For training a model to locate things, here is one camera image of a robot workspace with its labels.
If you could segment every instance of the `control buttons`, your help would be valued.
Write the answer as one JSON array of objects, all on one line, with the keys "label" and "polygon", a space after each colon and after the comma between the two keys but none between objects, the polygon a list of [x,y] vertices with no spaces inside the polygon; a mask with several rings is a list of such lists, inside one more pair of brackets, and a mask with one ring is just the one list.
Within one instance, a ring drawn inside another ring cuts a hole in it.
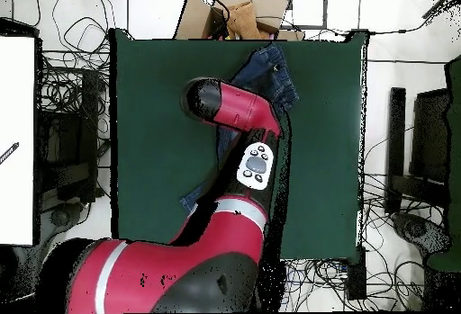
[{"label": "control buttons", "polygon": [[264,174],[267,169],[267,164],[260,157],[250,157],[247,160],[247,168],[258,174]]}]

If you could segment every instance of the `white floor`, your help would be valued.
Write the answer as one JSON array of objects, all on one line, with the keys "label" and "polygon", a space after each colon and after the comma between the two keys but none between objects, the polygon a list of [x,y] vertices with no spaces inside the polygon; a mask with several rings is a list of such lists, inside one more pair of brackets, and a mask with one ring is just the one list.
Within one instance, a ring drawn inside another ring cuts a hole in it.
[{"label": "white floor", "polygon": [[[119,28],[128,28],[135,39],[165,38],[170,39],[176,28],[178,16],[181,13],[184,0],[110,0],[111,6],[104,0],[107,11],[108,25]],[[40,0],[41,20],[38,28],[43,39],[43,49],[66,49],[60,43],[66,29],[83,17],[91,17],[104,28],[104,9],[100,0]],[[350,29],[368,29],[370,31],[396,31],[412,29],[422,23],[422,15],[433,5],[434,0],[328,0],[328,27],[342,31]],[[318,25],[321,23],[321,0],[294,0],[294,24]],[[0,16],[13,17],[15,20],[35,24],[39,20],[36,0],[14,0],[14,9],[11,0],[0,0]],[[291,12],[285,17],[292,22]],[[76,25],[68,35],[68,40],[77,43],[77,39],[89,24],[86,19]],[[459,15],[441,15],[432,24],[418,31],[405,34],[388,34],[373,36],[368,48],[367,73],[367,106],[366,106],[366,151],[374,144],[386,137],[387,104],[390,88],[393,86],[407,89],[406,124],[412,125],[412,107],[419,92],[445,87],[443,63],[461,54],[458,36]],[[307,31],[306,37],[313,36],[320,31]],[[324,32],[322,40],[341,40],[332,32]],[[84,49],[97,46],[102,39],[101,32],[88,29],[82,40]],[[411,131],[406,141],[408,170],[410,160]],[[385,143],[376,147],[366,162],[366,172],[384,174]],[[101,166],[108,166],[110,158],[107,156]],[[110,181],[109,170],[102,169],[99,175],[101,186],[108,191]],[[377,184],[374,180],[367,180],[370,184]],[[109,198],[99,199],[93,206],[88,220],[74,227],[59,240],[72,237],[104,238],[110,236],[111,209]],[[395,267],[406,260],[420,261],[415,248],[396,237],[393,229],[383,225],[379,229],[369,229],[368,239],[374,247],[379,249],[392,273]],[[366,265],[369,275],[384,271],[384,261],[378,253],[370,252],[366,255]],[[370,283],[389,283],[388,275],[371,278]],[[399,277],[405,283],[422,283],[422,274],[418,266],[406,265],[399,271]],[[295,283],[289,285],[292,290],[300,289]],[[385,291],[383,285],[369,285],[369,292]],[[333,311],[343,310],[343,305],[337,295],[330,288],[322,287],[317,283],[305,283],[301,293],[292,293],[292,301],[285,299],[282,311],[294,309],[297,302],[299,311]],[[383,295],[395,298],[395,292],[389,291]],[[373,299],[374,303],[384,310],[393,306],[394,300]],[[357,302],[350,305],[359,309]],[[393,310],[403,310],[399,303]]]}]

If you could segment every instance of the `white stripe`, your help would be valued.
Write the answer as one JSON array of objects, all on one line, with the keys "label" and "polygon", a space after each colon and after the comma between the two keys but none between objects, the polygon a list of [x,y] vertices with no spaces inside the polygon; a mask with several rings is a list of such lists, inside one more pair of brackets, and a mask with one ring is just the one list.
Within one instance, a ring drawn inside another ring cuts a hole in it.
[{"label": "white stripe", "polygon": [[194,207],[193,209],[191,210],[191,212],[189,213],[189,215],[187,215],[187,218],[190,218],[192,216],[192,214],[195,212],[195,210],[197,209],[197,203],[194,204]]},{"label": "white stripe", "polygon": [[104,300],[105,300],[105,290],[107,289],[107,282],[109,281],[109,276],[111,275],[111,271],[117,258],[122,253],[123,249],[128,246],[124,241],[120,243],[107,257],[105,260],[105,264],[101,273],[99,274],[99,278],[97,279],[96,284],[96,295],[95,295],[95,306],[96,306],[96,314],[104,314]]},{"label": "white stripe", "polygon": [[258,207],[241,199],[221,199],[218,201],[218,207],[215,212],[241,213],[243,216],[253,220],[262,232],[264,232],[264,226],[267,222],[266,217]]}]

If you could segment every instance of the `black chair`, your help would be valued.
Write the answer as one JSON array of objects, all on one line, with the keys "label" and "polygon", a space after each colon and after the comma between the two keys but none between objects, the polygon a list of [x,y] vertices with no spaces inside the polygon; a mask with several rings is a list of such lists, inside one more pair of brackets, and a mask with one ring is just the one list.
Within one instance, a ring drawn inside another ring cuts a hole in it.
[{"label": "black chair", "polygon": [[405,101],[404,88],[391,89],[384,211],[399,211],[403,194],[445,208],[449,204],[446,185],[449,93],[447,89],[438,89],[418,94],[409,175],[403,175]]}]

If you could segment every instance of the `floor tile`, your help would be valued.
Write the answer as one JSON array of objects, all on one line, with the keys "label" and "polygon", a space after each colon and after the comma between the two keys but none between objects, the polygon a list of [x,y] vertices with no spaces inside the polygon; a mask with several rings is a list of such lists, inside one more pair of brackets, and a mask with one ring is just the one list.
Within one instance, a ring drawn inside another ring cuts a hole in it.
[{"label": "floor tile", "polygon": [[[104,33],[91,26],[97,24],[90,18],[99,23],[104,30],[107,26],[113,27],[114,21],[117,27],[126,28],[126,0],[110,0],[113,7],[107,0],[103,0],[105,13],[101,0],[57,1],[39,0],[41,20],[37,28],[41,31],[44,50],[69,49],[70,44],[86,50],[97,48],[104,38]],[[37,0],[14,0],[14,18],[35,24],[39,19]],[[67,36],[64,36],[69,28],[71,29]]]},{"label": "floor tile", "polygon": [[[360,28],[370,31],[414,29],[423,22],[434,0],[362,0]],[[369,57],[380,59],[447,62],[461,54],[461,12],[433,19],[417,31],[376,35],[370,40]]]},{"label": "floor tile", "polygon": [[11,10],[11,0],[0,0],[0,17],[11,17]]}]

